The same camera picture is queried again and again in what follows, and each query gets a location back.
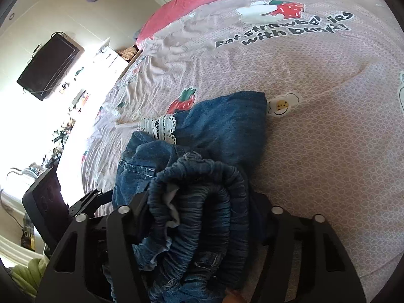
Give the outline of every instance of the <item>lace trim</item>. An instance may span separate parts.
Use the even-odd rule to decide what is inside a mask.
[[[163,115],[159,118],[145,117],[139,122],[138,131],[146,132],[157,140],[176,144],[174,136],[175,118],[173,114]]]

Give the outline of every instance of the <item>bed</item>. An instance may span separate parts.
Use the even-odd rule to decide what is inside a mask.
[[[325,215],[371,301],[404,252],[396,18],[384,0],[189,1],[170,2],[144,26],[143,51],[106,96],[72,170],[84,192],[114,187],[133,131],[175,142],[173,110],[265,92],[267,145],[253,187],[294,215]],[[247,298],[258,276],[251,273]]]

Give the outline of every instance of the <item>tiled wall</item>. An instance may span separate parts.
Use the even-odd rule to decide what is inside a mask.
[[[11,166],[36,161],[60,125],[58,106],[23,94],[16,83],[36,46],[56,31],[86,51],[108,37],[114,49],[132,46],[133,34],[157,8],[154,0],[39,0],[12,22],[0,36],[0,184]]]

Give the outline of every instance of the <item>green cloth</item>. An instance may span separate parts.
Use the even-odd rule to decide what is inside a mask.
[[[46,257],[32,259],[28,262],[28,267],[16,265],[10,268],[10,276],[21,290],[35,298],[48,262]]]

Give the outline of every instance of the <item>denim pants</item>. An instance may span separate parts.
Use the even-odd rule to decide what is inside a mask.
[[[265,142],[263,93],[237,92],[174,114],[177,144],[134,132],[118,165],[113,206],[148,186],[156,222],[134,246],[140,268],[159,259],[152,302],[221,302],[237,286],[248,254],[247,175]],[[180,225],[167,234],[167,184],[179,185]]]

